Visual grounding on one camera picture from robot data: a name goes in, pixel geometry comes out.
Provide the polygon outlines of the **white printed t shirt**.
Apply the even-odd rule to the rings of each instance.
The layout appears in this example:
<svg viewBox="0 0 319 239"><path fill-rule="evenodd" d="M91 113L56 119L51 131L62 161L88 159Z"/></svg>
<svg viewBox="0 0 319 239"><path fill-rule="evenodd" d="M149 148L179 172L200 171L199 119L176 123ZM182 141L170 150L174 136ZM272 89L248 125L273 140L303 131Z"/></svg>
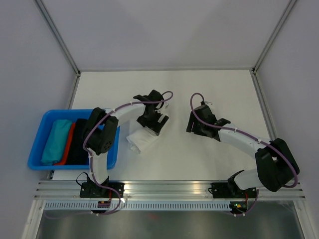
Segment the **white printed t shirt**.
<svg viewBox="0 0 319 239"><path fill-rule="evenodd" d="M141 128L126 137L129 143L130 150L140 154L144 152L151 144L153 144L159 135L156 135L148 128Z"/></svg>

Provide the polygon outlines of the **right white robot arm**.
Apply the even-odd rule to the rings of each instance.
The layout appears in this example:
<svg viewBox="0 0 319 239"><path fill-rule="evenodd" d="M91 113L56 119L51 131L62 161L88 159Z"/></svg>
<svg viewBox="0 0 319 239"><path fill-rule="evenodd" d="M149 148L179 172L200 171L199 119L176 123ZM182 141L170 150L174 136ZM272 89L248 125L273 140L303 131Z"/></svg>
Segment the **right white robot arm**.
<svg viewBox="0 0 319 239"><path fill-rule="evenodd" d="M230 121L217 119L205 103L191 109L186 131L227 143L255 160L255 169L241 170L228 178L227 190L234 197L250 188L264 187L277 192L298 183L300 169L281 138L262 139L239 130Z"/></svg>

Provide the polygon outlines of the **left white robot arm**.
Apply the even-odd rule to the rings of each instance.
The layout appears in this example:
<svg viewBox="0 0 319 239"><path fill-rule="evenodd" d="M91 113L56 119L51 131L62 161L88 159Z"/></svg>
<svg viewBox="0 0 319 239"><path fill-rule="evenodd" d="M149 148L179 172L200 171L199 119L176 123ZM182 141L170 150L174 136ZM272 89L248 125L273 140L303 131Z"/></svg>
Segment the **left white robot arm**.
<svg viewBox="0 0 319 239"><path fill-rule="evenodd" d="M94 181L91 191L97 197L108 194L108 152L117 142L118 127L136 120L142 128L129 135L131 148L142 152L156 141L169 116L162 111L173 98L172 91L160 93L152 90L148 95L136 95L130 102L114 109L94 108L83 129L83 149L89 156L89 175Z"/></svg>

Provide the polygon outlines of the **black rolled t shirt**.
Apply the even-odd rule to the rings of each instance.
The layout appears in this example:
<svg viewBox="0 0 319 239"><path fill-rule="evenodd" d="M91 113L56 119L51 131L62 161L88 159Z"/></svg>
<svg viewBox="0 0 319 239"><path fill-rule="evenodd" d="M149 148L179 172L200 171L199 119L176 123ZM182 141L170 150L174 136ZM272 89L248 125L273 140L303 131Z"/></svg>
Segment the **black rolled t shirt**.
<svg viewBox="0 0 319 239"><path fill-rule="evenodd" d="M72 135L69 147L66 165L86 165L88 160L88 152L83 149L83 130L86 125L86 119L78 119Z"/></svg>

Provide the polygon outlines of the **red rolled t shirt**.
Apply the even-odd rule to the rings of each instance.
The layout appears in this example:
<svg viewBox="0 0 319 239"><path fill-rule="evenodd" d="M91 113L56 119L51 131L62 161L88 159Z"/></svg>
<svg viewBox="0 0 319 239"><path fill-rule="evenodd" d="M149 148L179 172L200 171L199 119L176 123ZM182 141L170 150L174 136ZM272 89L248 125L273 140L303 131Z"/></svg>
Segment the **red rolled t shirt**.
<svg viewBox="0 0 319 239"><path fill-rule="evenodd" d="M69 149L70 149L70 145L71 145L71 142L72 142L74 128L75 128L75 123L73 123L71 125L71 127L70 127L70 130L69 130L69 133L68 133L68 138L67 138L67 141L66 141L66 144L65 144L63 155L62 155L62 159L58 163L55 163L54 166L63 166L63 165L66 164L68 153L69 153Z"/></svg>

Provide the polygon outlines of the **teal rolled t shirt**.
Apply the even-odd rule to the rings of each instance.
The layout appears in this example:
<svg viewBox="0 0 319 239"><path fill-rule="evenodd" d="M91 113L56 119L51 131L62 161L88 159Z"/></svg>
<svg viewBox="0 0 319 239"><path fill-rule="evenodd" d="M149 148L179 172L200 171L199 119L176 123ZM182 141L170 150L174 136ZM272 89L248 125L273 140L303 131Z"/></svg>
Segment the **teal rolled t shirt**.
<svg viewBox="0 0 319 239"><path fill-rule="evenodd" d="M71 126L72 121L67 119L53 122L41 158L41 163L44 166L51 166L62 160Z"/></svg>

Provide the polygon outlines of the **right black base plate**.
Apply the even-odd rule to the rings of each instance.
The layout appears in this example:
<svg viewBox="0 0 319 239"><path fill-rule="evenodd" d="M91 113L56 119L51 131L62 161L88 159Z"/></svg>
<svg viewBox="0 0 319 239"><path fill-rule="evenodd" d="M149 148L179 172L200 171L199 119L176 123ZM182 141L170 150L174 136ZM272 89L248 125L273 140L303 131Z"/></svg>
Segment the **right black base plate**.
<svg viewBox="0 0 319 239"><path fill-rule="evenodd" d="M246 199L246 197L255 199L257 196L256 188L241 190L236 185L226 182L211 183L208 192L214 199Z"/></svg>

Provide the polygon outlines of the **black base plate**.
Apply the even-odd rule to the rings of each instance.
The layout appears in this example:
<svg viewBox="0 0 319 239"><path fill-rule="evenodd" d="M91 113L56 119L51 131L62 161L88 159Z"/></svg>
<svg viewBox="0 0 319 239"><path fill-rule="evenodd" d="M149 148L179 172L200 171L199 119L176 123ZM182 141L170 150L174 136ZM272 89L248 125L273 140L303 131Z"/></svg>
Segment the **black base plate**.
<svg viewBox="0 0 319 239"><path fill-rule="evenodd" d="M214 199L246 199L246 197L255 199L257 196L256 188L241 190L236 185L226 182L211 183L208 192Z"/></svg>
<svg viewBox="0 0 319 239"><path fill-rule="evenodd" d="M117 191L120 196L124 193L124 183L119 182L105 182L102 184L104 187L110 187L111 189L101 188L93 181L83 182L80 189L80 198L118 198Z"/></svg>

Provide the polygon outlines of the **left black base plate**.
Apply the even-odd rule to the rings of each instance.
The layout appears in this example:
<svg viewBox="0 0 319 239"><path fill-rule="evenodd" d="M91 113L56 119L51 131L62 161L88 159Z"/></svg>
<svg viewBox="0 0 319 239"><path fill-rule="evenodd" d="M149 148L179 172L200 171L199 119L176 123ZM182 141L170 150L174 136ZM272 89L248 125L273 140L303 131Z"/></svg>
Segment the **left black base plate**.
<svg viewBox="0 0 319 239"><path fill-rule="evenodd" d="M118 198L117 191L120 196L124 193L124 183L119 182L105 182L102 184L104 187L110 187L111 189L101 188L93 181L83 182L80 189L80 198Z"/></svg>

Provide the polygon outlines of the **right aluminium frame post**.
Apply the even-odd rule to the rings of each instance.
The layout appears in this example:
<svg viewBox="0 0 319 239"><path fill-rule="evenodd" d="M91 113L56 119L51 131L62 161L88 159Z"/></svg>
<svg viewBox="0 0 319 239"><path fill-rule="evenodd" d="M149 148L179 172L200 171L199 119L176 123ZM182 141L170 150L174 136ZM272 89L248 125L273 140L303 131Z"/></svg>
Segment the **right aluminium frame post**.
<svg viewBox="0 0 319 239"><path fill-rule="evenodd" d="M261 54L259 55L255 65L251 69L252 75L256 75L257 71L261 67L264 59L266 58L268 52L270 51L272 45L274 44L275 40L279 36L282 28L286 24L287 20L289 19L292 11L294 10L296 4L298 3L298 0L289 0L288 4L286 5L285 9L283 10L279 20L277 21L275 28L271 32L270 37L268 38Z"/></svg>

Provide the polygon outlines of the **aluminium frame post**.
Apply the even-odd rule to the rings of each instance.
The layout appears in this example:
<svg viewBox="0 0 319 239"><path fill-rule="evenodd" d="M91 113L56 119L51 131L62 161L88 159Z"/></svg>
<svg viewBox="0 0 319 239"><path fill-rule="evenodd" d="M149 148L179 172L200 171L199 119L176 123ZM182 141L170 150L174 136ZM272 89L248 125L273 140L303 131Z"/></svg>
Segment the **aluminium frame post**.
<svg viewBox="0 0 319 239"><path fill-rule="evenodd" d="M261 54L259 55L255 65L251 69L252 75L256 75L257 71L261 67L264 59L266 58L268 52L270 51L272 45L274 44L275 40L279 36L282 28L286 24L287 20L289 19L292 11L294 10L296 4L298 3L298 0L289 0L288 4L286 5L285 9L283 10L279 20L277 21L275 28L271 32L270 37L268 38Z"/></svg>
<svg viewBox="0 0 319 239"><path fill-rule="evenodd" d="M47 24L49 30L53 34L54 39L56 40L58 46L62 50L63 55L65 56L68 64L71 66L75 75L78 77L81 74L77 64L75 63L65 41L63 40L57 26L54 23L52 16L50 15L44 1L42 0L34 0L35 5L37 6L39 12L41 13L45 23Z"/></svg>

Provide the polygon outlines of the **aluminium mounting rail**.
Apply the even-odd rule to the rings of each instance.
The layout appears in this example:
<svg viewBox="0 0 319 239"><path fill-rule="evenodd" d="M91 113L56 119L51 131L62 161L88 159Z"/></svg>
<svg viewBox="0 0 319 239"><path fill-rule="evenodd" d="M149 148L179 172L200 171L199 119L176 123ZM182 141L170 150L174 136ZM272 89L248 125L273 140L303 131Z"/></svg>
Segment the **aluminium mounting rail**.
<svg viewBox="0 0 319 239"><path fill-rule="evenodd" d="M134 201L208 201L216 200L208 192L209 181L125 181L125 199ZM78 200L80 186L75 181L39 181L34 199ZM259 189L258 199L262 201L305 200L301 185L293 189L282 188L277 192Z"/></svg>

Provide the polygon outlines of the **left aluminium frame post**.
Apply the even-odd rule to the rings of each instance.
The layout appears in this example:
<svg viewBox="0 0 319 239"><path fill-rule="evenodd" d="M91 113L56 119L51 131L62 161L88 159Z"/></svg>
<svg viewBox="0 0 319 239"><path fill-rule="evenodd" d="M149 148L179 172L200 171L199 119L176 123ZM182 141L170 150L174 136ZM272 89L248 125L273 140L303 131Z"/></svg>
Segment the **left aluminium frame post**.
<svg viewBox="0 0 319 239"><path fill-rule="evenodd" d="M45 23L47 24L49 30L53 34L54 39L56 40L58 46L62 50L63 55L65 56L68 64L71 66L75 75L78 77L81 74L77 64L75 63L65 41L63 40L57 26L54 23L52 16L50 15L44 1L42 0L34 0L35 5L37 6L39 12L41 13Z"/></svg>

